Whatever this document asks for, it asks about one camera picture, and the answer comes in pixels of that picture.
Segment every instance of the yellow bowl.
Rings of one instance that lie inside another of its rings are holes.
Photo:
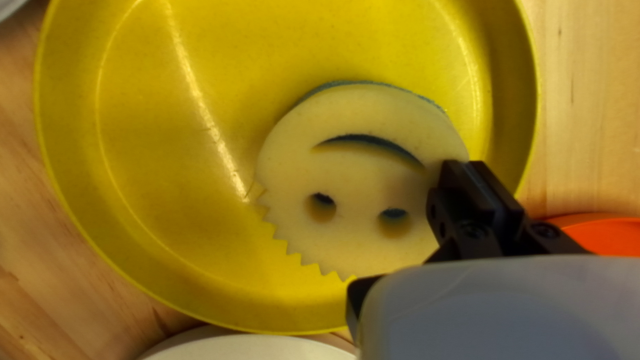
[[[217,325],[313,334],[345,326],[346,283],[285,255],[253,170],[273,124],[339,79],[435,100],[517,188],[538,85],[514,0],[54,0],[36,119],[58,195],[121,274]]]

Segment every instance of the wood grain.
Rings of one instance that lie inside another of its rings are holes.
[[[543,107],[519,200],[534,217],[640,216],[640,3],[522,2]]]
[[[0,24],[0,359],[133,359],[198,322],[110,269],[52,192],[31,105],[45,7]]]
[[[639,216],[640,3],[523,4],[536,40],[543,107],[519,200],[534,217]],[[0,24],[0,359],[133,359],[198,322],[112,271],[51,190],[31,105],[45,7],[32,0]]]

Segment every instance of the orange object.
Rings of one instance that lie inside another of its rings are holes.
[[[598,255],[640,256],[640,218],[585,213],[546,220]]]

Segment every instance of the smiley face sponge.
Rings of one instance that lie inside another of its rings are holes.
[[[423,262],[438,247],[427,193],[443,160],[468,161],[442,109],[379,83],[324,86],[286,114],[256,178],[275,238],[341,279]]]

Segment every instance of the white object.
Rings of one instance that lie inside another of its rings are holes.
[[[0,0],[0,21],[8,18],[26,2],[27,0]]]
[[[640,359],[640,259],[543,255],[388,275],[358,324],[363,360]]]
[[[203,327],[152,348],[139,360],[355,360],[319,341],[292,336],[233,334]]]
[[[259,202],[274,238],[287,240],[302,265],[342,280],[392,272],[438,248],[424,205],[443,160],[468,154],[436,104],[391,85],[337,85],[306,98],[269,133],[256,163],[266,188]],[[390,219],[386,210],[401,215]]]

